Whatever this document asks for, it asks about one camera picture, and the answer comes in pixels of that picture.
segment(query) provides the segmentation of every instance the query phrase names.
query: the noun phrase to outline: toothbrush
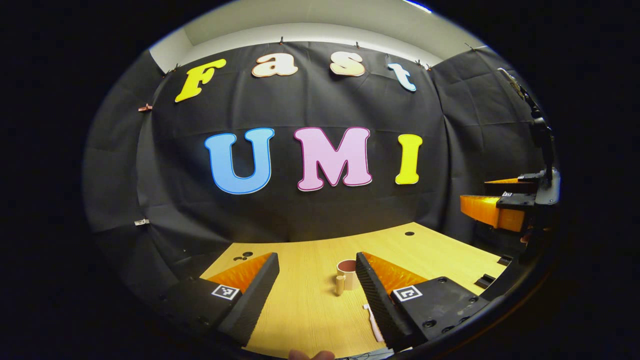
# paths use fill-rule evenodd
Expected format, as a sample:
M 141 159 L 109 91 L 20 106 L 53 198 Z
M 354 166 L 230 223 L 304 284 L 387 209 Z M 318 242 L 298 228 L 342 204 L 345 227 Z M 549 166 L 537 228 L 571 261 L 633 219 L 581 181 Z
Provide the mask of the toothbrush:
M 382 338 L 382 334 L 380 334 L 380 329 L 378 328 L 378 324 L 376 324 L 376 319 L 373 318 L 373 313 L 371 312 L 369 305 L 364 304 L 362 307 L 369 310 L 369 322 L 371 322 L 371 328 L 373 329 L 373 335 L 376 337 L 376 340 L 378 342 L 385 341 Z

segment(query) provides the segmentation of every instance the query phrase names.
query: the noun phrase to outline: hand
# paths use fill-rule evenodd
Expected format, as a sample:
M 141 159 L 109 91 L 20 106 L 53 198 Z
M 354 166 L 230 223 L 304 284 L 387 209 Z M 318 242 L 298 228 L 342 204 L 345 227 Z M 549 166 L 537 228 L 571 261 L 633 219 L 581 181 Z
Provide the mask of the hand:
M 288 360 L 335 360 L 335 355 L 333 354 L 333 352 L 323 350 L 317 353 L 316 356 L 314 356 L 312 359 L 309 359 L 309 356 L 307 356 L 304 352 L 291 349 L 291 351 L 289 351 Z

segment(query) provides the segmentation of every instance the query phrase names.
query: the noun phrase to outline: blue letter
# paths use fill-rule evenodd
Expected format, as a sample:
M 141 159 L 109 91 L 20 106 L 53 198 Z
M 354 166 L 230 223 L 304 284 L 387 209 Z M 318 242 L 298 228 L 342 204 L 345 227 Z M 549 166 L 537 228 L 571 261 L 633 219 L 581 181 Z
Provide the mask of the blue letter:
M 233 134 L 218 134 L 204 141 L 211 159 L 213 182 L 224 192 L 232 194 L 253 193 L 265 187 L 271 179 L 271 158 L 269 139 L 275 135 L 273 129 L 258 127 L 244 134 L 253 146 L 255 170 L 250 177 L 237 177 L 234 173 L 231 145 L 236 142 Z
M 400 85 L 409 91 L 415 91 L 415 85 L 411 84 L 409 79 L 406 78 L 407 76 L 411 76 L 407 70 L 404 70 L 400 64 L 396 63 L 387 64 L 387 66 L 396 73 Z

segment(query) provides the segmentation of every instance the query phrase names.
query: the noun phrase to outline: wooden table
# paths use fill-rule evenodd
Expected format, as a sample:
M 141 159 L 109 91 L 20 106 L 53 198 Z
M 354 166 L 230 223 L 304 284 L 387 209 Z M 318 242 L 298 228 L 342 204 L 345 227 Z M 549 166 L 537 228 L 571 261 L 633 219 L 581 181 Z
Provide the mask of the wooden table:
M 336 357 L 353 356 L 386 347 L 376 342 L 360 283 L 335 295 L 336 265 L 366 251 L 427 279 L 447 276 L 476 295 L 474 283 L 484 274 L 498 277 L 506 268 L 499 256 L 409 223 L 373 233 L 292 243 L 233 243 L 200 277 L 208 278 L 240 261 L 246 251 L 255 256 L 277 252 L 280 274 L 245 347 L 260 354 L 287 358 L 292 348 L 313 356 L 320 350 Z

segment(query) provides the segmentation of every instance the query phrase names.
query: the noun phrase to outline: cup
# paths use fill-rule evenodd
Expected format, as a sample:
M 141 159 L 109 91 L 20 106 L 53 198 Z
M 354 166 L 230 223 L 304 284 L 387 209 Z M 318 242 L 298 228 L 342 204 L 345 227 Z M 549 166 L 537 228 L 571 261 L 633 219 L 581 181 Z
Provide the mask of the cup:
M 338 275 L 344 276 L 344 289 L 353 290 L 356 285 L 356 261 L 352 259 L 342 260 L 337 266 Z

